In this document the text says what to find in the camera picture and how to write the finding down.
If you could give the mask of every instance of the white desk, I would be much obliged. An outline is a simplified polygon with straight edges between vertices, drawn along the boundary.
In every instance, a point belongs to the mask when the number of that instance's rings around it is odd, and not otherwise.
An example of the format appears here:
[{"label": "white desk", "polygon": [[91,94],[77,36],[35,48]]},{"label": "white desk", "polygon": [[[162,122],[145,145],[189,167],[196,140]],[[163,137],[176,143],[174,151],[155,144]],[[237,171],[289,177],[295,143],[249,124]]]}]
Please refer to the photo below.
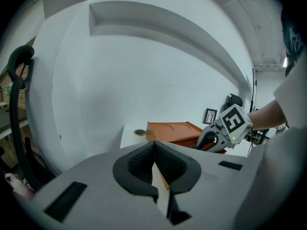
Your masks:
[{"label": "white desk", "polygon": [[[207,127],[207,124],[195,124],[196,126],[204,129]],[[121,137],[120,148],[124,148],[127,146],[131,146],[138,143],[147,142],[146,136],[137,136],[134,134],[136,129],[143,129],[146,131],[147,123],[133,124],[133,125],[125,125],[123,134]],[[246,140],[242,140],[240,144],[236,145],[234,149],[225,148],[227,150],[227,155],[236,155],[236,156],[248,156],[248,150],[250,148],[250,142]],[[157,207],[161,210],[162,214],[166,216],[167,206],[168,206],[168,198],[169,198],[169,190],[166,190],[159,169],[156,164],[153,164],[153,182],[152,185],[158,189],[159,198],[157,200]]]}]

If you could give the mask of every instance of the small framed picture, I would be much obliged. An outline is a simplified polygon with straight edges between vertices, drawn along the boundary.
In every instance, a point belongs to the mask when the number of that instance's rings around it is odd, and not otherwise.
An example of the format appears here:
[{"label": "small framed picture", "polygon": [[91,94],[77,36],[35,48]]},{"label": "small framed picture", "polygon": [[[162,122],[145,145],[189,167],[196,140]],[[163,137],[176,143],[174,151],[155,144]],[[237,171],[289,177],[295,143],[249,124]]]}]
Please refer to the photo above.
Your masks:
[{"label": "small framed picture", "polygon": [[207,108],[206,114],[205,114],[205,119],[204,119],[203,123],[204,124],[212,124],[213,121],[216,118],[216,113],[217,113],[217,110]]}]

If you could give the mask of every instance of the wooden tray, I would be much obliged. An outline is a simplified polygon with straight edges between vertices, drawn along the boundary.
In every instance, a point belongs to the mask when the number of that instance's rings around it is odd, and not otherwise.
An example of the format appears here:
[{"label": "wooden tray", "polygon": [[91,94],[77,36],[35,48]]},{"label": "wooden tray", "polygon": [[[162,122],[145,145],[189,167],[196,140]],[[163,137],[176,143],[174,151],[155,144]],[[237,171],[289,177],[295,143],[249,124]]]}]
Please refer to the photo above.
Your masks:
[{"label": "wooden tray", "polygon": [[190,122],[185,123],[147,123],[148,141],[178,142],[186,139],[198,139],[202,129]]}]

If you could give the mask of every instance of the black cable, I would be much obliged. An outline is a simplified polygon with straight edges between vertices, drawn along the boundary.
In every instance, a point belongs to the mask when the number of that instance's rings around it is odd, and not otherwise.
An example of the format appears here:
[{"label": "black cable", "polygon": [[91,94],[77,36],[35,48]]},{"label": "black cable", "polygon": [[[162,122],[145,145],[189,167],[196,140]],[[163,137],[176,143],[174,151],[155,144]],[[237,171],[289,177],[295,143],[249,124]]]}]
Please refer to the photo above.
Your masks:
[{"label": "black cable", "polygon": [[254,101],[254,110],[253,111],[255,111],[255,109],[256,109],[256,100],[257,100],[257,79],[256,79],[256,81],[255,81],[255,86],[256,86],[256,89],[255,89],[255,101]]},{"label": "black cable", "polygon": [[254,147],[254,137],[253,137],[253,129],[250,129],[250,147],[248,149],[248,155],[249,155],[249,151],[252,148],[252,146]]},{"label": "black cable", "polygon": [[251,102],[250,102],[250,108],[249,108],[249,112],[251,113],[253,110],[253,104],[254,104],[254,87],[255,87],[255,77],[254,77],[254,69],[252,69],[253,71],[253,94],[251,96]]},{"label": "black cable", "polygon": [[13,143],[15,146],[16,156],[20,164],[21,169],[23,170],[24,176],[30,186],[34,191],[38,191],[43,187],[41,183],[34,175],[30,168],[29,162],[26,158],[24,152],[24,144],[22,142],[20,127],[19,127],[19,117],[18,117],[18,96],[20,89],[23,88],[24,81],[22,78],[17,78],[14,80],[11,94],[10,94],[10,122],[12,129]]}]

